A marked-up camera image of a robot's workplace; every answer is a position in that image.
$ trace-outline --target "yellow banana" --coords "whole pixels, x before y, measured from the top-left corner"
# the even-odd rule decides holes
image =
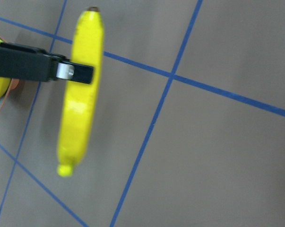
[[[97,7],[84,11],[77,24],[71,61],[94,67],[91,84],[67,81],[58,141],[57,173],[71,176],[84,157],[92,129],[101,78],[104,27]]]

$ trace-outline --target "yellow toy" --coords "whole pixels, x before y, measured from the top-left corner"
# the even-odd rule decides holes
[[[91,84],[67,81],[58,142],[57,173],[71,176],[84,157],[92,129],[101,78],[104,27],[99,9],[90,7],[78,20],[71,61],[94,67]]]

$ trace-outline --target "blue tape line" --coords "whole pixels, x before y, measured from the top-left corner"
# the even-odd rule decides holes
[[[134,163],[134,165],[133,165],[133,167],[132,167],[132,170],[131,170],[131,173],[130,173],[130,175],[129,175],[129,178],[128,178],[126,184],[125,184],[125,187],[124,187],[124,190],[123,190],[123,192],[122,192],[121,198],[120,198],[120,200],[119,200],[119,202],[118,202],[117,208],[116,208],[116,210],[115,210],[115,212],[114,212],[114,215],[113,215],[113,218],[112,218],[112,220],[111,220],[110,227],[114,227],[114,226],[115,226],[115,223],[116,223],[116,220],[117,220],[118,215],[119,215],[119,213],[120,213],[120,210],[122,209],[124,200],[125,200],[125,198],[126,198],[126,196],[127,196],[127,194],[128,194],[128,191],[129,191],[129,189],[130,189],[131,183],[132,183],[132,181],[133,181],[133,178],[134,178],[135,173],[136,173],[136,171],[137,171],[137,168],[138,168],[138,166],[139,166],[140,160],[141,160],[141,158],[142,158],[142,156],[143,156],[143,154],[144,154],[144,151],[145,151],[145,149],[146,149],[146,147],[147,147],[147,144],[148,144],[148,142],[149,142],[149,139],[150,139],[150,137],[151,137],[151,135],[152,135],[154,126],[155,126],[155,124],[156,124],[156,122],[157,122],[157,119],[158,119],[158,117],[159,117],[159,114],[160,114],[160,112],[161,112],[161,110],[162,110],[162,107],[163,107],[163,105],[164,105],[165,98],[166,98],[166,96],[167,96],[167,94],[168,94],[168,92],[169,92],[169,90],[170,90],[170,88],[171,88],[173,79],[174,79],[174,77],[175,77],[175,72],[176,72],[176,70],[177,70],[177,68],[178,68],[178,66],[179,66],[179,63],[180,63],[180,61],[181,61],[181,58],[182,58],[183,52],[184,52],[184,50],[185,50],[186,44],[187,44],[188,39],[189,39],[189,37],[190,37],[191,31],[192,31],[192,29],[193,29],[193,27],[194,27],[194,24],[195,24],[195,21],[196,21],[198,12],[199,12],[200,7],[201,7],[201,3],[202,3],[202,0],[199,0],[199,1],[197,2],[196,6],[195,6],[193,15],[192,15],[192,17],[191,17],[191,19],[190,19],[189,26],[188,26],[187,31],[186,31],[186,33],[185,33],[185,36],[184,36],[184,38],[183,38],[183,41],[182,41],[180,50],[179,50],[179,52],[178,52],[176,61],[175,61],[175,63],[174,63],[172,72],[171,72],[171,73],[167,73],[167,72],[166,72],[166,76],[168,76],[169,79],[168,79],[168,81],[167,81],[167,83],[166,83],[166,85],[165,85],[165,88],[164,88],[164,91],[163,91],[162,96],[161,96],[161,98],[160,98],[159,104],[158,104],[158,106],[157,106],[157,109],[156,109],[155,114],[154,114],[154,116],[153,116],[153,119],[152,119],[152,121],[151,121],[151,124],[150,124],[150,126],[149,126],[149,128],[148,128],[148,130],[147,130],[147,134],[146,134],[146,136],[145,136],[145,138],[144,138],[144,140],[143,140],[143,143],[142,143],[142,145],[141,145],[141,148],[140,148],[140,150],[139,150],[139,152],[138,152],[137,158],[136,158],[135,163]]]
[[[104,55],[105,55],[105,57],[113,58],[113,59],[115,59],[115,60],[124,62],[124,63],[126,63],[126,64],[135,66],[135,67],[137,67],[137,68],[141,68],[141,69],[144,69],[144,70],[147,70],[147,71],[150,71],[150,72],[153,72],[153,73],[162,75],[162,76],[164,76],[164,77],[169,77],[169,76],[170,76],[170,73],[169,73],[169,72],[166,72],[166,71],[163,71],[163,70],[160,70],[160,69],[157,69],[157,68],[154,68],[154,67],[152,67],[152,66],[148,66],[148,65],[145,65],[145,64],[136,62],[136,61],[132,61],[132,60],[130,60],[130,59],[127,59],[127,58],[118,56],[118,55],[113,54],[113,53],[104,52]]]
[[[26,122],[26,126],[25,126],[25,129],[24,129],[24,132],[23,132],[23,135],[22,135],[22,138],[21,138],[18,150],[17,150],[17,154],[16,154],[16,157],[15,157],[15,160],[18,160],[21,148],[23,146],[23,142],[24,142],[24,139],[25,139],[25,136],[26,136],[26,132],[27,132],[30,120],[31,120],[32,112],[33,112],[33,109],[34,109],[34,106],[35,106],[35,103],[36,103],[36,99],[37,99],[37,96],[38,96],[38,93],[39,93],[40,85],[41,85],[41,82],[38,83],[37,91],[36,91],[36,94],[34,96],[33,103],[31,105],[29,116],[28,116],[28,119],[27,119],[27,122]],[[7,182],[7,186],[6,186],[6,189],[5,189],[5,192],[4,192],[4,196],[3,196],[2,200],[1,200],[1,203],[0,203],[0,216],[1,216],[2,208],[3,208],[4,203],[6,201],[6,196],[7,196],[9,187],[10,187],[10,183],[11,183],[12,177],[14,175],[15,167],[16,167],[16,162],[14,162],[14,164],[13,164],[13,167],[12,167],[12,170],[11,170],[8,182]]]
[[[36,32],[38,34],[41,34],[41,35],[44,35],[44,36],[47,36],[47,37],[50,37],[50,38],[54,38],[54,35],[51,34],[51,33],[44,32],[42,30],[39,30],[37,28],[33,28],[33,27],[30,27],[30,26],[27,26],[27,25],[23,25],[21,23],[18,23],[18,22],[12,21],[12,20],[8,20],[8,19],[0,17],[0,21],[3,21],[3,22],[6,22],[8,24],[12,24],[12,25],[21,27],[23,29],[26,29],[26,30],[29,30],[29,31],[32,31],[32,32]]]
[[[8,152],[1,144],[0,149],[11,158],[26,174],[29,175],[47,194],[49,194],[58,204],[60,204],[76,221],[78,221],[83,227],[88,227],[88,225],[75,214],[66,204],[64,204],[54,193],[51,192],[42,182],[40,182],[36,176],[34,176],[23,164],[21,164],[13,155]]]
[[[127,193],[128,193],[128,191],[129,191],[129,189],[130,189],[131,183],[132,183],[133,178],[134,178],[134,176],[135,176],[135,173],[136,173],[136,171],[137,171],[137,168],[138,168],[138,165],[139,165],[140,160],[141,160],[141,158],[142,158],[142,155],[143,155],[143,153],[144,153],[144,151],[145,151],[145,149],[146,149],[146,147],[147,147],[148,141],[149,141],[149,139],[150,139],[150,137],[151,137],[151,135],[152,135],[152,132],[153,132],[155,123],[156,123],[156,121],[157,121],[157,119],[158,119],[158,116],[159,116],[159,114],[160,114],[160,112],[161,112],[161,109],[162,109],[162,107],[163,107],[165,98],[166,98],[167,93],[169,92],[169,89],[170,89],[170,87],[171,87],[172,81],[173,81],[173,79],[172,79],[172,77],[170,77],[170,78],[168,79],[166,85],[165,85],[165,88],[164,88],[163,94],[162,94],[162,96],[161,96],[161,99],[160,99],[160,101],[159,101],[158,107],[157,107],[157,109],[156,109],[156,111],[155,111],[155,114],[154,114],[154,116],[153,116],[153,119],[152,119],[152,121],[151,121],[151,124],[150,124],[150,126],[149,126],[149,128],[148,128],[148,130],[147,130],[147,134],[146,134],[146,136],[145,136],[145,138],[144,138],[144,140],[143,140],[143,143],[142,143],[142,145],[141,145],[141,148],[140,148],[140,150],[139,150],[139,153],[138,153],[138,155],[137,155],[137,158],[136,158],[136,160],[135,160],[135,163],[134,163],[134,165],[133,165],[133,168],[132,168],[132,170],[131,170],[131,173],[130,173],[130,175],[129,175],[129,178],[128,178],[126,184],[125,184],[124,190],[123,190],[122,195],[121,195],[121,198],[120,198],[120,200],[119,200],[119,202],[118,202],[118,205],[117,205],[117,208],[116,208],[115,213],[114,213],[114,215],[113,215],[113,218],[112,218],[112,220],[111,220],[110,227],[114,227],[114,226],[115,226],[117,217],[118,217],[118,215],[119,215],[119,213],[120,213],[120,210],[121,210],[121,208],[122,208],[122,205],[123,205],[123,203],[124,203],[124,200],[125,200],[125,198],[126,198],[126,196],[127,196]]]
[[[56,26],[56,29],[55,29],[54,38],[52,39],[52,43],[51,43],[51,46],[50,46],[50,50],[49,50],[50,52],[52,52],[52,49],[53,49],[53,46],[54,46],[54,43],[55,43],[55,40],[56,40],[56,35],[58,33],[58,30],[59,30],[59,27],[60,27],[60,24],[61,24],[63,13],[65,12],[65,8],[66,8],[66,5],[67,5],[67,2],[68,2],[68,0],[65,0],[63,2],[62,9],[61,9],[61,12],[60,12],[60,16],[59,16],[59,19],[58,19],[58,23],[57,23],[57,26]]]
[[[59,41],[62,41],[62,42],[64,42],[64,43],[68,43],[68,44],[72,44],[72,43],[73,43],[72,40],[66,39],[66,38],[61,37],[61,36],[55,36],[55,39],[56,39],[56,40],[59,40]]]
[[[259,109],[262,109],[262,110],[266,110],[268,112],[271,112],[271,113],[274,113],[274,114],[278,114],[280,116],[285,117],[285,110],[281,109],[281,108],[278,108],[276,106],[269,105],[269,104],[266,104],[266,103],[263,103],[263,102],[251,99],[251,98],[247,98],[247,97],[238,95],[236,93],[225,91],[225,90],[222,90],[222,89],[217,88],[217,87],[213,87],[213,86],[210,86],[210,85],[207,85],[207,84],[203,84],[203,83],[200,83],[200,82],[197,82],[195,80],[188,79],[188,78],[185,78],[185,77],[181,77],[181,76],[177,76],[176,75],[174,79],[179,81],[179,82],[182,82],[182,83],[185,83],[185,84],[189,84],[189,85],[192,85],[194,87],[198,87],[198,88],[201,88],[203,90],[215,93],[217,95],[221,95],[221,96],[224,96],[224,97],[236,100],[238,102],[245,103],[245,104],[254,106],[256,108],[259,108]]]
[[[190,34],[191,34],[192,30],[193,30],[193,27],[194,27],[194,24],[195,24],[195,22],[196,22],[198,13],[199,13],[199,11],[200,11],[201,5],[202,5],[202,0],[198,0],[197,4],[196,4],[196,6],[195,6],[195,10],[194,10],[194,12],[193,12],[193,15],[191,16],[189,26],[188,26],[188,28],[187,28],[187,30],[186,30],[185,35],[184,35],[184,39],[183,39],[183,41],[182,41],[180,50],[179,50],[179,52],[178,52],[176,61],[175,61],[175,63],[174,63],[174,66],[173,66],[173,69],[172,69],[172,74],[175,74],[176,71],[177,71],[177,69],[178,69],[178,66],[179,66],[180,61],[181,61],[181,58],[182,58],[182,56],[183,56],[185,47],[186,47],[186,45],[187,45],[187,43],[188,43]]]

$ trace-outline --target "banana tip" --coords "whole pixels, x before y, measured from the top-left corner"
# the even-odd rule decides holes
[[[89,7],[89,8],[87,9],[87,11],[100,12],[100,10],[99,10],[98,7]]]
[[[57,173],[62,177],[69,177],[73,175],[73,166],[71,165],[58,165]]]

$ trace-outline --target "gray floor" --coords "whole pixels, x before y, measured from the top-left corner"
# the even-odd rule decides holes
[[[0,113],[0,227],[285,227],[285,0],[0,0],[0,35],[70,56],[95,5],[86,158],[57,176],[65,82],[23,82]]]

